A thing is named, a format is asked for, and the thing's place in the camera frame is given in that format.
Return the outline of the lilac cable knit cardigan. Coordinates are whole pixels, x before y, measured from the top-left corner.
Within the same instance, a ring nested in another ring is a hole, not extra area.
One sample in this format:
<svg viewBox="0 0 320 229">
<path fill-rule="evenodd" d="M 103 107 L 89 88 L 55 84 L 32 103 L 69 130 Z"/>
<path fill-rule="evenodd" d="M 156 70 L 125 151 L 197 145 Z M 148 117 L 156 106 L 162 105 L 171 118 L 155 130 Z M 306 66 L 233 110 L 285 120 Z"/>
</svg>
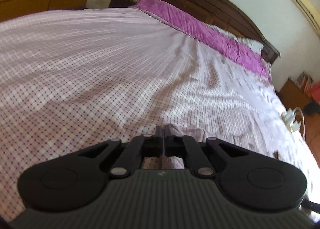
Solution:
<svg viewBox="0 0 320 229">
<path fill-rule="evenodd" d="M 156 126 L 165 126 L 165 123 L 160 122 L 147 122 L 144 121 L 140 124 L 137 132 L 147 133 L 154 132 L 156 130 Z M 170 130 L 172 134 L 183 134 L 193 137 L 199 143 L 204 143 L 207 137 L 217 137 L 221 140 L 224 140 L 228 143 L 234 144 L 238 147 L 245 148 L 247 150 L 256 150 L 256 145 L 254 138 L 251 135 L 244 135 L 241 137 L 236 137 L 234 135 L 215 135 L 208 134 L 202 128 L 192 128 L 186 126 L 185 128 L 179 128 L 173 124 L 170 124 Z M 221 172 L 225 169 L 226 164 L 220 159 L 219 155 L 217 155 L 216 151 L 211 151 L 206 155 L 207 159 L 212 162 L 212 167 L 214 171 Z M 183 163 L 183 159 L 178 157 L 177 155 L 173 157 L 148 157 L 145 158 L 142 162 L 142 169 L 145 170 L 178 170 L 185 168 L 186 165 Z"/>
</svg>

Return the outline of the pink checkered bed sheet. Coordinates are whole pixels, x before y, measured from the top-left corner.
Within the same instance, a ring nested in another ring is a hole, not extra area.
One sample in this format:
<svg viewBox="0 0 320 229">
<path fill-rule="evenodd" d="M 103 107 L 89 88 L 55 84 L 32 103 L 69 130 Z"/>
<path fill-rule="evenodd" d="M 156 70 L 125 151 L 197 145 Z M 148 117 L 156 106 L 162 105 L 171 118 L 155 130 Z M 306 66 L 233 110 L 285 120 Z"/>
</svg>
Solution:
<svg viewBox="0 0 320 229">
<path fill-rule="evenodd" d="M 142 122 L 246 134 L 298 167 L 319 202 L 319 167 L 291 134 L 270 80 L 135 8 L 48 11 L 1 23 L 1 216 L 24 209 L 20 174 Z"/>
</svg>

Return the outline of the magenta quilt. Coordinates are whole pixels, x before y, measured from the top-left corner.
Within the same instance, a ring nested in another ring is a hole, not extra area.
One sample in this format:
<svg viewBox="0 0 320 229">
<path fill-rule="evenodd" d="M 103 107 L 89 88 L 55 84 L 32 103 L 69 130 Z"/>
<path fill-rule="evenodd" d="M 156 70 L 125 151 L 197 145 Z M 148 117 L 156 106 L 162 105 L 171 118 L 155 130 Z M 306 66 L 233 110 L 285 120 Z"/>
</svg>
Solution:
<svg viewBox="0 0 320 229">
<path fill-rule="evenodd" d="M 247 70 L 267 80 L 271 79 L 270 71 L 261 55 L 175 6 L 161 0 L 139 0 L 133 8 L 199 40 Z"/>
</svg>

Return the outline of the beige power strip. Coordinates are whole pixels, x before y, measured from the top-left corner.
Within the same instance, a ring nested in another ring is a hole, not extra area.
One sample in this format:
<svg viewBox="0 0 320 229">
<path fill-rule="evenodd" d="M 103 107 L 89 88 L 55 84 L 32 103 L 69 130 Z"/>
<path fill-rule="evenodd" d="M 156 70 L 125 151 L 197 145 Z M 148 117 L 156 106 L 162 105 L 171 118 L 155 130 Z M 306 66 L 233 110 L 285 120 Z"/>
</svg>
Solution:
<svg viewBox="0 0 320 229">
<path fill-rule="evenodd" d="M 287 128 L 290 132 L 291 132 L 290 125 L 291 125 L 294 121 L 296 121 L 296 117 L 295 117 L 295 119 L 294 119 L 294 120 L 292 120 L 291 122 L 288 122 L 288 123 L 285 123 L 285 122 L 284 122 L 284 124 L 285 124 L 286 128 Z"/>
</svg>

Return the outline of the white charger plug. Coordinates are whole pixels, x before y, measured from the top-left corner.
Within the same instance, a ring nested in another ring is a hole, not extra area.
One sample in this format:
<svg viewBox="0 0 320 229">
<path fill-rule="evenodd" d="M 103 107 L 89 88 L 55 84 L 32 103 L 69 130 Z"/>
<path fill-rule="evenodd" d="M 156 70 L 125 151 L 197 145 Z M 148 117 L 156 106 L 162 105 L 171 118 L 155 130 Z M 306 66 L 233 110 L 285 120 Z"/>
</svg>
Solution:
<svg viewBox="0 0 320 229">
<path fill-rule="evenodd" d="M 291 132 L 299 131 L 300 128 L 301 128 L 301 123 L 298 122 L 298 121 L 294 121 L 294 122 L 290 125 L 290 128 L 291 128 Z"/>
<path fill-rule="evenodd" d="M 281 118 L 283 122 L 288 123 L 295 119 L 295 112 L 291 108 L 289 108 L 286 112 L 281 114 Z"/>
</svg>

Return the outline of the wooden sideboard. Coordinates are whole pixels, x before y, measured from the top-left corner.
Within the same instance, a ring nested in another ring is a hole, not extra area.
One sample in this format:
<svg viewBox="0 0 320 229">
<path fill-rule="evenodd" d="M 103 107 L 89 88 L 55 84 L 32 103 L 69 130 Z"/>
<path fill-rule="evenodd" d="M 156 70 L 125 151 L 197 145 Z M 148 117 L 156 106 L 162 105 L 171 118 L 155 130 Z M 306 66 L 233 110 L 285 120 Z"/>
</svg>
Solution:
<svg viewBox="0 0 320 229">
<path fill-rule="evenodd" d="M 305 119 L 305 141 L 319 165 L 319 113 L 315 112 L 308 97 L 291 79 L 285 82 L 278 96 L 286 109 L 299 107 Z"/>
</svg>

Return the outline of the white pillow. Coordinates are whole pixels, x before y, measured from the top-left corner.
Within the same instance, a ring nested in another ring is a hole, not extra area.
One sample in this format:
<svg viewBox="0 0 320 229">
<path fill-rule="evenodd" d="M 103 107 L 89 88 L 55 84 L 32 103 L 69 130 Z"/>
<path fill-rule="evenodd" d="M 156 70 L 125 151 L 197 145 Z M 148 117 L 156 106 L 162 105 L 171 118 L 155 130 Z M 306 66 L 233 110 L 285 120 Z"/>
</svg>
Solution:
<svg viewBox="0 0 320 229">
<path fill-rule="evenodd" d="M 217 31 L 219 31 L 220 33 L 234 39 L 235 41 L 246 45 L 247 47 L 249 47 L 253 52 L 259 54 L 260 56 L 262 55 L 262 50 L 264 48 L 264 45 L 262 43 L 260 43 L 257 40 L 253 40 L 253 39 L 249 39 L 249 38 L 241 38 L 241 37 L 237 37 L 234 34 L 232 34 L 231 32 L 225 31 L 221 28 L 219 28 L 218 26 L 215 25 L 209 25 L 207 24 L 208 27 L 210 27 L 211 29 L 215 29 Z"/>
</svg>

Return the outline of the black garment on sideboard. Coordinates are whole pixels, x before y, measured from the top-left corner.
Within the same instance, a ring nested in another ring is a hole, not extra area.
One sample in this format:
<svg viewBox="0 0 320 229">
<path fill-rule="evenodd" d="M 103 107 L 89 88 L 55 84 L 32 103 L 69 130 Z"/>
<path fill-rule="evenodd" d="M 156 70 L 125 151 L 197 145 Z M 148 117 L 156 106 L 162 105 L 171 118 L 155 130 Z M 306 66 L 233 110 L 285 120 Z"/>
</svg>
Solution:
<svg viewBox="0 0 320 229">
<path fill-rule="evenodd" d="M 305 115 L 313 115 L 313 114 L 320 114 L 320 105 L 315 102 L 314 100 L 311 100 L 303 109 L 303 112 Z"/>
</svg>

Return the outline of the dark wooden headboard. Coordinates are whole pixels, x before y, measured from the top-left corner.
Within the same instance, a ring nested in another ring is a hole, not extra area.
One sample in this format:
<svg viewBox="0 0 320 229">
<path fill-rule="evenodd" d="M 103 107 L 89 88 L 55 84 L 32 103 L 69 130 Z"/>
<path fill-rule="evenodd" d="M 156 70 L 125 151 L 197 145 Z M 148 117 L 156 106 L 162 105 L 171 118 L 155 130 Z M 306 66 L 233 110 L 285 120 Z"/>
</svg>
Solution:
<svg viewBox="0 0 320 229">
<path fill-rule="evenodd" d="M 254 39 L 264 45 L 262 56 L 269 63 L 280 57 L 280 52 L 261 33 L 257 25 L 229 0 L 162 0 L 210 25 L 237 37 Z"/>
</svg>

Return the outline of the row of books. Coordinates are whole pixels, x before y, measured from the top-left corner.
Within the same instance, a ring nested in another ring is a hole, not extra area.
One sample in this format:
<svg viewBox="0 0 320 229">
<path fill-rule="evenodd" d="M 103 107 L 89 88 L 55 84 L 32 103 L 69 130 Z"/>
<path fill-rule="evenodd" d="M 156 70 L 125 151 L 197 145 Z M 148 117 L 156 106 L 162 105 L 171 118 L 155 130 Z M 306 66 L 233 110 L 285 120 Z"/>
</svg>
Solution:
<svg viewBox="0 0 320 229">
<path fill-rule="evenodd" d="M 313 86 L 313 78 L 310 75 L 303 72 L 299 75 L 295 83 L 303 93 L 308 94 L 308 92 Z"/>
</svg>

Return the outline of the dark wooden nightstand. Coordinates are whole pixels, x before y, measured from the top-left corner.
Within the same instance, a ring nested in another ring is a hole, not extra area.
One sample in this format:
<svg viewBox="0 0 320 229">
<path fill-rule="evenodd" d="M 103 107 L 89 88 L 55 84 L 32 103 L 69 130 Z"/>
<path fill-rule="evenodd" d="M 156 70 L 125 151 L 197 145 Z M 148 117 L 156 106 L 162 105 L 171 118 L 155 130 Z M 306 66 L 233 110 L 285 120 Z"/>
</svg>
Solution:
<svg viewBox="0 0 320 229">
<path fill-rule="evenodd" d="M 135 4 L 132 0 L 111 0 L 108 8 L 128 8 Z"/>
</svg>

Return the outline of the orange white curtain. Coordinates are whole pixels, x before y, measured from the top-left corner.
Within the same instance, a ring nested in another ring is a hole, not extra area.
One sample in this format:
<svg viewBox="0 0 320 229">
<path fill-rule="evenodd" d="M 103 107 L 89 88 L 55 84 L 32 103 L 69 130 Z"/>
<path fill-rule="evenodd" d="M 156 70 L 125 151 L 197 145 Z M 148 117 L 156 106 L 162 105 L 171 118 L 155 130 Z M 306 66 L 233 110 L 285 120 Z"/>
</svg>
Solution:
<svg viewBox="0 0 320 229">
<path fill-rule="evenodd" d="M 320 102 L 320 82 L 314 84 L 310 88 L 310 95 L 314 101 Z"/>
</svg>

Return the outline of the wall air conditioner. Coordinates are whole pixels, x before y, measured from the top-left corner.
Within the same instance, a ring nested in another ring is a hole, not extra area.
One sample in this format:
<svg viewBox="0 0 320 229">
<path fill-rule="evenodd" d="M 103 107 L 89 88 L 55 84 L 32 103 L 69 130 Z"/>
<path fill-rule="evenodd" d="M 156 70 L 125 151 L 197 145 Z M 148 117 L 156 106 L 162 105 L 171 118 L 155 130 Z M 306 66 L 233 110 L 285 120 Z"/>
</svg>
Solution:
<svg viewBox="0 0 320 229">
<path fill-rule="evenodd" d="M 310 0 L 291 0 L 304 15 L 314 32 L 319 37 L 319 12 Z"/>
</svg>

